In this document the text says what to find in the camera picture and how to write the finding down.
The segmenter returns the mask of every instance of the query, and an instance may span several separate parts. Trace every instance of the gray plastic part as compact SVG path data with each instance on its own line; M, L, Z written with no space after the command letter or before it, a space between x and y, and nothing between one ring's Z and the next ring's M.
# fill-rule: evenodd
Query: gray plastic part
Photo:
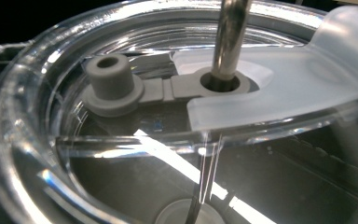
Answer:
M143 81L131 73L126 56L108 54L94 57L86 62L84 71L91 84L84 90L82 100L93 113L117 117L138 106L145 87Z
M140 104L162 101L164 98L164 90L161 78L153 78L144 80L145 93L139 100Z
M202 86L201 79L208 73L211 73L211 69L211 67L204 67L191 75L171 77L173 97L175 99L208 97L216 95L246 93L250 90L251 83L249 79L239 72L235 73L235 78L237 78L239 81L239 87L236 90L218 92L206 89Z
M169 102L175 100L173 98L172 82L171 79L162 80L162 87L164 88L164 102Z
M100 99L120 99L134 88L130 64L124 55L107 54L92 58L86 62L84 71Z

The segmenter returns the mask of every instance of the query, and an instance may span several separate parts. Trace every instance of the clear plastic container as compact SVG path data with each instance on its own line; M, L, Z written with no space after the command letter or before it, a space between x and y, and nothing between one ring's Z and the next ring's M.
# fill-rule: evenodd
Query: clear plastic container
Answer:
M88 58L120 52L142 79L176 76L173 52L213 48L219 8L220 1L123 2L26 44L0 75L0 202L16 222L164 223L175 215L164 211L186 210L200 158L217 150L205 217L358 223L358 100L196 132L187 101L113 119L83 106ZM302 48L323 17L254 1L243 47Z

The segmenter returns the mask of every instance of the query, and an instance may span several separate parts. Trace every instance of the gray plastic connector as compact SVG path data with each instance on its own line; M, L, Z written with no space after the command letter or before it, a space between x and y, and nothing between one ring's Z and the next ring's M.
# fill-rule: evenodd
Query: gray plastic connector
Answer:
M86 62L84 71L90 85L82 100L93 113L117 117L134 110L145 91L143 81L134 76L126 56L108 54Z

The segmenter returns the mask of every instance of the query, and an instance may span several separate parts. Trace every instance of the metal rod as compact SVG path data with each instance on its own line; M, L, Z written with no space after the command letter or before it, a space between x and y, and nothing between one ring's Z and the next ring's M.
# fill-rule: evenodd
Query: metal rod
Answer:
M187 213L185 224L195 224L200 213L200 209L205 202L209 202L212 197L212 186L214 183L214 176L216 174L217 161L220 153L221 139L219 144L212 146L211 150L207 150L200 153L200 182L194 188L194 195L191 200L191 205Z
M232 91L252 0L223 0L209 89Z

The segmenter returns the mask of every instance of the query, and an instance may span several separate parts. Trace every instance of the cylindrical fitting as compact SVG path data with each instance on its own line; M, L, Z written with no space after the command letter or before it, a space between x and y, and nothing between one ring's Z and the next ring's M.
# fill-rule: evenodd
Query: cylindrical fitting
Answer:
M108 54L91 59L85 71L95 95L102 100L116 100L134 88L129 61L121 54Z

